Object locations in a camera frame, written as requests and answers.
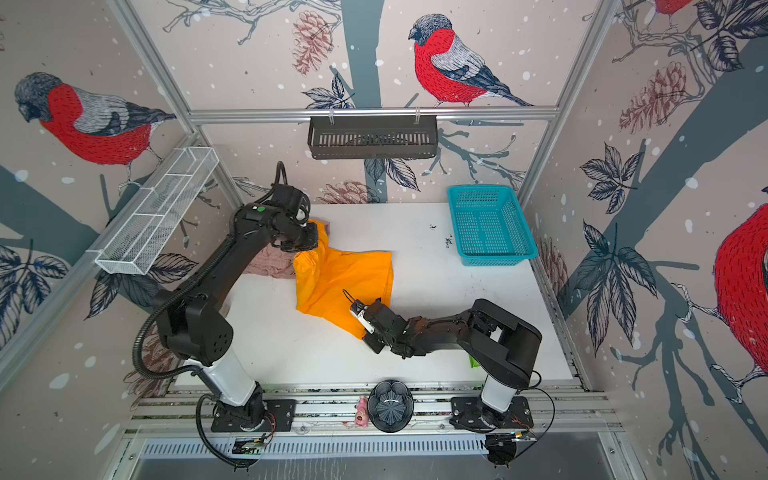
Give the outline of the pink shorts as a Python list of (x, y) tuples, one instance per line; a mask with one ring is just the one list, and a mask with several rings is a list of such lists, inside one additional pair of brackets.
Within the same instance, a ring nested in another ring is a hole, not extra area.
[(296, 253), (283, 252), (278, 247), (268, 245), (248, 263), (244, 275), (258, 275), (274, 279), (294, 279), (296, 272), (294, 259)]

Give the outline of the orange shorts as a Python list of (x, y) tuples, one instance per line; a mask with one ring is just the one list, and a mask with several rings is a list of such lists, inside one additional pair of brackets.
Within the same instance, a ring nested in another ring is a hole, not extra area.
[(322, 318), (357, 339), (366, 334), (363, 325), (350, 313), (351, 304), (365, 305), (379, 299), (389, 305), (394, 283), (390, 252), (345, 252), (329, 246), (325, 226), (314, 220), (318, 246), (294, 257), (296, 308)]

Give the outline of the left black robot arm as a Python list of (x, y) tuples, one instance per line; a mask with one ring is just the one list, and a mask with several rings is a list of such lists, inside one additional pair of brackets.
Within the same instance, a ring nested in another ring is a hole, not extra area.
[[(289, 184), (285, 165), (278, 162), (269, 190), (233, 214), (228, 234), (209, 259), (175, 290), (154, 297), (132, 346), (133, 367), (143, 378), (165, 380), (189, 373), (203, 380), (209, 391), (195, 407), (198, 436), (212, 455), (234, 470), (247, 470), (254, 463), (227, 456), (207, 438), (201, 418), (204, 402), (213, 402), (215, 411), (247, 427), (266, 423), (265, 441), (273, 439), (277, 421), (265, 406), (261, 385), (232, 352), (234, 329), (221, 310), (246, 267), (266, 247), (292, 254), (317, 248), (318, 226), (310, 221), (310, 210), (308, 196)], [(161, 345), (184, 365), (167, 371), (146, 365), (143, 347), (152, 327), (158, 329)]]

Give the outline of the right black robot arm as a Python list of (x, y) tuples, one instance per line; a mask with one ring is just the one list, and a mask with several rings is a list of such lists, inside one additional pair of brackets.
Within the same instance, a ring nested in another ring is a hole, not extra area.
[(375, 353), (387, 348), (403, 359), (436, 351), (463, 350), (486, 372), (481, 393), (460, 399), (452, 408), (450, 424), (473, 433), (530, 428), (530, 414), (519, 393), (529, 390), (542, 341), (530, 323), (495, 303), (476, 300), (472, 307), (452, 316), (408, 320), (376, 300), (365, 305), (355, 300), (350, 313), (364, 328), (364, 343)]

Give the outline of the black round flower-shaped bowl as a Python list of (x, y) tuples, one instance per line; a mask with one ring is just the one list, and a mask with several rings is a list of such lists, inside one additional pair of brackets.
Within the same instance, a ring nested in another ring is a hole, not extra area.
[(397, 380), (379, 382), (367, 401), (369, 420), (384, 433), (403, 430), (414, 414), (414, 399), (409, 388)]

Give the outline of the small pink toy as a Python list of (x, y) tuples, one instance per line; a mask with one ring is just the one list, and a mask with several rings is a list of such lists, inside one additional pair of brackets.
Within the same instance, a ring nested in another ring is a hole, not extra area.
[(356, 413), (355, 413), (355, 420), (354, 420), (354, 424), (358, 427), (367, 428), (369, 425), (369, 414), (368, 414), (367, 405), (368, 405), (368, 398), (365, 396), (361, 396), (356, 405)]

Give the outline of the black hanging shelf basket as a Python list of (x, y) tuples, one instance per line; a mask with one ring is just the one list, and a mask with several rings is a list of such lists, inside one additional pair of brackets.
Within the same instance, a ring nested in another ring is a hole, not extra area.
[(316, 160), (428, 159), (438, 151), (435, 116), (316, 117), (307, 144)]

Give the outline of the teal plastic basket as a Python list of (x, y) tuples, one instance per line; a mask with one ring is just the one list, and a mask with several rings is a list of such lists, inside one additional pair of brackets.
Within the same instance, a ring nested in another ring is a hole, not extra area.
[(498, 185), (447, 191), (455, 245), (467, 267), (516, 266), (538, 256), (515, 190)]

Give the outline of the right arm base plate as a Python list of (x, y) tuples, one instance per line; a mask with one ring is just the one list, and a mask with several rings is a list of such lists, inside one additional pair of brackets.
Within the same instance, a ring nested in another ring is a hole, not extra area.
[(503, 413), (485, 405), (479, 396), (452, 397), (450, 403), (449, 423), (459, 430), (491, 433), (498, 429), (530, 430), (533, 428), (528, 400), (522, 396), (515, 396)]

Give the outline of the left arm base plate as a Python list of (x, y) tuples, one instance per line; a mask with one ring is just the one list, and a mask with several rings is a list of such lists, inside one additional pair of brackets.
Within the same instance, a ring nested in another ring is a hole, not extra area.
[(215, 403), (211, 429), (216, 433), (289, 432), (295, 400), (257, 400), (244, 406)]

